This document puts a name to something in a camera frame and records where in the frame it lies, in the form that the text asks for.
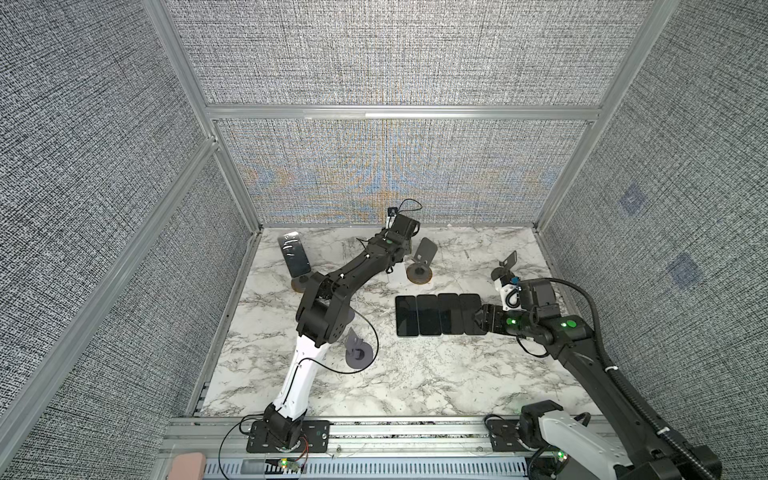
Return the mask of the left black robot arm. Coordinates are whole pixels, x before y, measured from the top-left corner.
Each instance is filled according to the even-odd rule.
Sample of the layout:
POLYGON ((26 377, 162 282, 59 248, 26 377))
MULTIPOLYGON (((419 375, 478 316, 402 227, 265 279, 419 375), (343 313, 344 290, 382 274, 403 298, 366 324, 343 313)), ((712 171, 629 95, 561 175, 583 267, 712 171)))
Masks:
POLYGON ((382 272, 391 272, 412 251, 420 222, 399 211, 386 226, 362 242, 363 250, 344 266, 327 274, 314 273, 296 313, 297 340, 285 381, 267 405, 262 421, 269 438, 284 449, 300 439, 311 387, 329 347, 351 323, 350 302, 356 292, 382 272))

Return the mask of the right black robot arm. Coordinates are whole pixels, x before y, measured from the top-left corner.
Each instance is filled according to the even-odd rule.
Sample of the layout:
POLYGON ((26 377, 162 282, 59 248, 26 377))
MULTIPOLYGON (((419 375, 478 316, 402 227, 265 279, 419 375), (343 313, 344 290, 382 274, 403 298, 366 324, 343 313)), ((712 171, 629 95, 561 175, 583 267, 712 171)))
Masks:
POLYGON ((581 384, 617 435, 612 445, 553 401, 522 407, 517 436, 532 449, 557 448, 599 479, 718 479, 722 463, 707 446, 690 444, 641 398, 578 316, 531 320, 525 310, 485 304, 469 315, 483 333, 521 337, 543 346, 581 384))

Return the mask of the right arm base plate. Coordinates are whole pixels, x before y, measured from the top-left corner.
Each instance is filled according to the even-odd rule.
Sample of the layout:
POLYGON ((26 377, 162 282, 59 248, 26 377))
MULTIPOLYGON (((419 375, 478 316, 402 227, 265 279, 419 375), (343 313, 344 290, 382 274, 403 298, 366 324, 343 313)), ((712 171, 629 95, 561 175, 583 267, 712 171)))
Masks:
POLYGON ((529 448, 521 441, 517 421, 491 416, 484 420, 493 452, 527 452, 529 448))

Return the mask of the phone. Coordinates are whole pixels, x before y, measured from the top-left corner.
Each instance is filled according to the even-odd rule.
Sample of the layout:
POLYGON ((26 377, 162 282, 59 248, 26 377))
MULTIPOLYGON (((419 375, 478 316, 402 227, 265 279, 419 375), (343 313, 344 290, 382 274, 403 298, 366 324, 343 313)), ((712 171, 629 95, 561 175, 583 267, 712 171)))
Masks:
POLYGON ((440 293, 437 296, 438 316, 443 335, 463 335, 464 323, 460 298, 455 293, 440 293))
POLYGON ((485 335, 485 313, 481 297, 478 294, 460 294, 459 305, 465 335, 485 335))
POLYGON ((398 337, 419 335, 418 309, 415 296, 397 296, 395 298, 395 322, 398 337))
POLYGON ((308 275, 311 264, 298 232, 289 232, 278 237, 278 245, 292 278, 308 275))
POLYGON ((438 297, 436 295, 418 295, 416 297, 418 328, 421 336, 442 334, 438 297))

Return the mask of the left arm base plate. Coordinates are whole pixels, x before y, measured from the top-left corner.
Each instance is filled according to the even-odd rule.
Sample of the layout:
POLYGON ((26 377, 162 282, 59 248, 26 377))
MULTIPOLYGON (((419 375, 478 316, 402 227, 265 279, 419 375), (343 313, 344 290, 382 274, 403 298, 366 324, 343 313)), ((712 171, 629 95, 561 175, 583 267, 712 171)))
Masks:
POLYGON ((256 420, 251 424, 245 449, 253 454, 326 453, 331 425, 326 420, 305 420, 300 426, 287 424, 273 427, 264 420, 256 420))

